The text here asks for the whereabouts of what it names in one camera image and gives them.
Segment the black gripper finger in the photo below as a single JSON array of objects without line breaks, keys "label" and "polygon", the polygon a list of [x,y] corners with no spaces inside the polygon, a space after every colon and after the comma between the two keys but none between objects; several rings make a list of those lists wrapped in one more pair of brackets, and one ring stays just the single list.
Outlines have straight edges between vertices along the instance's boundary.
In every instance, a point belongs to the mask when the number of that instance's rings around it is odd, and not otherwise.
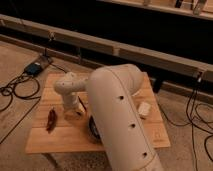
[{"label": "black gripper finger", "polygon": [[84,105],[83,101],[81,100],[80,96],[78,96],[79,102],[81,103],[82,107],[84,108],[85,112],[87,112],[87,108]]}]

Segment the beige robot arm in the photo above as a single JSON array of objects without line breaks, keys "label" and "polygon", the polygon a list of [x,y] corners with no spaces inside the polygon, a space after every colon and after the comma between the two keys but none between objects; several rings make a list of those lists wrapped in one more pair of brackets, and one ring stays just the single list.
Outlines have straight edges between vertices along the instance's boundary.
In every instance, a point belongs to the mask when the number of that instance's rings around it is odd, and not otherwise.
[{"label": "beige robot arm", "polygon": [[87,93],[98,133],[113,171],[164,171],[132,96],[143,82],[133,64],[100,67],[88,77],[66,73],[54,83],[63,106],[77,106],[77,94]]}]

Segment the beige cylindrical gripper body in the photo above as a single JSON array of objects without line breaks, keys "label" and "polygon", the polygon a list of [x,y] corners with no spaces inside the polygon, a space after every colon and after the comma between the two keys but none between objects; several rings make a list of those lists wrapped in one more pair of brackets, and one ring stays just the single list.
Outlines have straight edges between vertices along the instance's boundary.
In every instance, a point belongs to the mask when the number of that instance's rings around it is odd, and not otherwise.
[{"label": "beige cylindrical gripper body", "polygon": [[76,93],[64,95],[62,99],[63,99],[63,107],[65,111],[71,110],[72,112],[78,115],[83,114],[83,111],[80,109],[80,102],[78,99],[78,95]]}]

